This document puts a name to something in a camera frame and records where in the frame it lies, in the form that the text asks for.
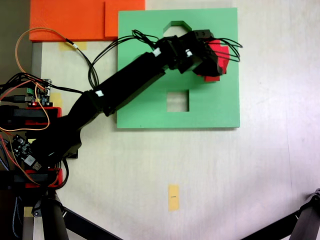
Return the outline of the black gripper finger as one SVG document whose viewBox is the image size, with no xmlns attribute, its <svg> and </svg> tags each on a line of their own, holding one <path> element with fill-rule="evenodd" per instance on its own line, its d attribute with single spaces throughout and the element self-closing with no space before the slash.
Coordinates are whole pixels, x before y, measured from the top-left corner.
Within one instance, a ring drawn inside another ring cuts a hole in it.
<svg viewBox="0 0 320 240">
<path fill-rule="evenodd" d="M 201 63 L 193 70 L 193 73 L 204 77 L 218 77 L 223 74 L 223 69 L 219 65 L 219 57 L 207 42 L 201 46 L 198 55 Z"/>
</svg>

